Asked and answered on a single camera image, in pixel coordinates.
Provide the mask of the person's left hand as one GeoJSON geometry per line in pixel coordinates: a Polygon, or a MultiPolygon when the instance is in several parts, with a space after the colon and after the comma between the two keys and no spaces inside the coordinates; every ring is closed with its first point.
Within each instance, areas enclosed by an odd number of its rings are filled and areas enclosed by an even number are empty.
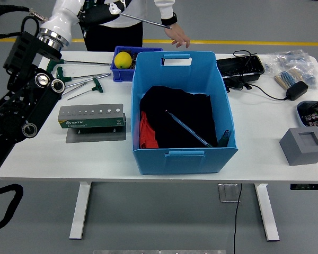
{"type": "Polygon", "coordinates": [[[177,24],[171,24],[170,29],[164,29],[166,35],[172,40],[171,44],[176,48],[184,46],[189,48],[190,38],[185,34],[184,30],[177,24]]]}

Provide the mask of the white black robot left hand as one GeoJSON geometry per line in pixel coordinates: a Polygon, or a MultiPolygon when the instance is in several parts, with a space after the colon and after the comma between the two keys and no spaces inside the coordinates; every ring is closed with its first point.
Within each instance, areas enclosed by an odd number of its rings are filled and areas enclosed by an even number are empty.
{"type": "Polygon", "coordinates": [[[56,1],[52,15],[41,28],[66,36],[72,26],[82,27],[105,24],[119,17],[131,1],[56,1]]]}

